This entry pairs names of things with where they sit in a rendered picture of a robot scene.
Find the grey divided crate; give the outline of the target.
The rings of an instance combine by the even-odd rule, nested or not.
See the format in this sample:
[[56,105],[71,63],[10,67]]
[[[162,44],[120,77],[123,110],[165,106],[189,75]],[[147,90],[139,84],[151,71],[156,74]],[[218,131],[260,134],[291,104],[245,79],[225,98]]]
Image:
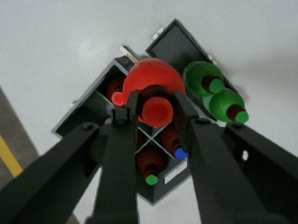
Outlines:
[[[65,114],[63,137],[80,124],[90,122],[96,123],[99,125],[99,127],[102,127],[105,121],[108,118],[111,118],[110,110],[114,107],[120,106],[115,105],[109,99],[107,95],[108,82],[121,70],[128,75],[129,71],[134,65],[135,63],[133,63],[128,57],[120,58],[109,63],[103,72],[96,78],[96,80]],[[155,206],[192,177],[190,166],[187,166],[169,182],[165,183],[165,178],[181,164],[183,164],[188,158],[187,155],[186,158],[179,159],[164,147],[161,140],[160,131],[162,131],[166,126],[154,128],[147,125],[146,123],[138,121],[138,128],[144,132],[144,139],[141,148],[134,153],[137,195],[151,206]],[[164,150],[166,158],[165,168],[159,174],[160,176],[158,182],[154,185],[147,183],[145,174],[139,170],[137,165],[138,152],[151,140],[157,143]]]

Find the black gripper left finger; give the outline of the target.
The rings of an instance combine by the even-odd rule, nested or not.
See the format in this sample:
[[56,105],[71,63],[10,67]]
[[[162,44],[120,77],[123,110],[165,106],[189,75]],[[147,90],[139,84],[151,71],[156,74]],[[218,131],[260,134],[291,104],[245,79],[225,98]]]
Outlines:
[[140,224],[137,96],[130,91],[126,105],[112,108],[102,127],[75,127],[3,186],[0,224],[66,224],[101,165],[92,215],[84,224]]

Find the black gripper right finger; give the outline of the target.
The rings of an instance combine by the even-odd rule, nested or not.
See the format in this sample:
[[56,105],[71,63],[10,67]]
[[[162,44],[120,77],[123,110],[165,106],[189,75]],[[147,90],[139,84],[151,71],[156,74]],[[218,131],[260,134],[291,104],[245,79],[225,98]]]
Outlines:
[[181,91],[173,99],[201,224],[298,224],[298,157],[245,124],[199,116]]

